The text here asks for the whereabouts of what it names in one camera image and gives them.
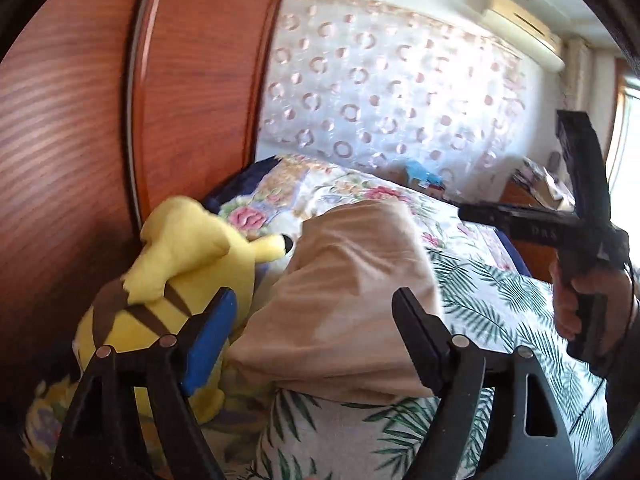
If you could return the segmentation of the person's right hand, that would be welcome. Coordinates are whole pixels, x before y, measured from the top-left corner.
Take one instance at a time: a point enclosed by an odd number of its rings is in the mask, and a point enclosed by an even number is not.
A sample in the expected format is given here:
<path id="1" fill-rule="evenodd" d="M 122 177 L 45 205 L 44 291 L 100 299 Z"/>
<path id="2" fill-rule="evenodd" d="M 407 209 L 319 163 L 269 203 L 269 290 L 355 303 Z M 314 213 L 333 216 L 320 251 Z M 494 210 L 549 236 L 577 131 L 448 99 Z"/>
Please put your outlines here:
<path id="1" fill-rule="evenodd" d="M 569 281 L 558 259 L 549 271 L 556 331 L 567 341 L 584 336 L 593 356 L 605 356 L 637 316 L 634 282 L 625 271 L 609 266 L 595 266 Z"/>

